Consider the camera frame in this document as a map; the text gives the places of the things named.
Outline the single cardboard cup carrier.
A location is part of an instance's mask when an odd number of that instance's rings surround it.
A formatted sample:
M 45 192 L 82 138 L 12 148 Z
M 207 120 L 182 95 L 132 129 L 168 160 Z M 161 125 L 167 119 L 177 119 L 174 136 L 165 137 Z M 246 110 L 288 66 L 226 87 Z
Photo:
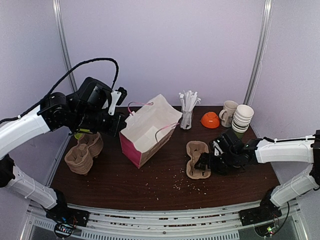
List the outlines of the single cardboard cup carrier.
M 211 171 L 195 169 L 195 164 L 202 153 L 209 153 L 208 145 L 203 141 L 192 140 L 186 144 L 186 153 L 190 160 L 186 164 L 186 174 L 192 180 L 207 179 L 211 176 Z

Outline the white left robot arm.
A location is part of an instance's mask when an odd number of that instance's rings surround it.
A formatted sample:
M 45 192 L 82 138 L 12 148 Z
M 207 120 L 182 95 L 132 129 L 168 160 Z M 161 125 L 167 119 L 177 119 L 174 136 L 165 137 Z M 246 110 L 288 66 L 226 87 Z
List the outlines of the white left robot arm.
M 0 186 L 12 189 L 38 203 L 46 216 L 58 224 L 87 224 L 88 212 L 68 207 L 64 194 L 24 173 L 11 153 L 32 140 L 60 128 L 70 134 L 104 133 L 115 136 L 126 127 L 124 115 L 116 111 L 127 96 L 123 87 L 113 89 L 98 79 L 87 77 L 71 94 L 49 93 L 27 113 L 0 128 Z

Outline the stack of cardboard cup carriers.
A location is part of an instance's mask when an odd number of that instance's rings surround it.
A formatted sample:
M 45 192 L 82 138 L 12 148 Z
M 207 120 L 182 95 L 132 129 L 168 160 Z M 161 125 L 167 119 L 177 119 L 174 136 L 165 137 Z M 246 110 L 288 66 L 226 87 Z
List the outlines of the stack of cardboard cup carriers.
M 104 142 L 99 132 L 83 134 L 77 140 L 77 145 L 67 152 L 64 161 L 73 173 L 86 176 L 103 147 Z

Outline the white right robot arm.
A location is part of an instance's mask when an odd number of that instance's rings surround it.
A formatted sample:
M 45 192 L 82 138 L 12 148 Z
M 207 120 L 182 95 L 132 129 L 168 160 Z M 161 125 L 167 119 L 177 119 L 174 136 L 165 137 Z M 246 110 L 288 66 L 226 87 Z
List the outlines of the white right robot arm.
M 257 165 L 270 162 L 303 162 L 307 168 L 286 183 L 269 189 L 258 207 L 239 212 L 242 225 L 270 221 L 282 216 L 280 207 L 310 190 L 320 188 L 320 132 L 290 139 L 268 137 L 250 139 L 243 143 L 229 129 L 210 142 L 211 151 L 202 153 L 194 164 L 197 170 L 210 169 L 226 175 L 230 167 Z

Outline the stack of paper cups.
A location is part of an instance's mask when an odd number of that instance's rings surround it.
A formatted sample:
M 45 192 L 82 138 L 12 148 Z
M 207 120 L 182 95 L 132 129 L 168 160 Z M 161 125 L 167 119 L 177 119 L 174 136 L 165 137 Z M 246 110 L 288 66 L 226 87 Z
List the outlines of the stack of paper cups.
M 254 113 L 254 110 L 249 105 L 240 104 L 237 106 L 231 122 L 231 128 L 239 139 L 248 130 Z

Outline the pink and white paper bag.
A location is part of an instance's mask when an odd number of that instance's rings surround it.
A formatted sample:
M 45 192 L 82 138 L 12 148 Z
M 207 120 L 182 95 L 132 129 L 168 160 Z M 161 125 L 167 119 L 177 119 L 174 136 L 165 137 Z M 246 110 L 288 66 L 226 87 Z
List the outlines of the pink and white paper bag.
M 126 128 L 119 133 L 122 153 L 141 168 L 171 138 L 182 113 L 158 94 L 137 111 L 127 107 Z

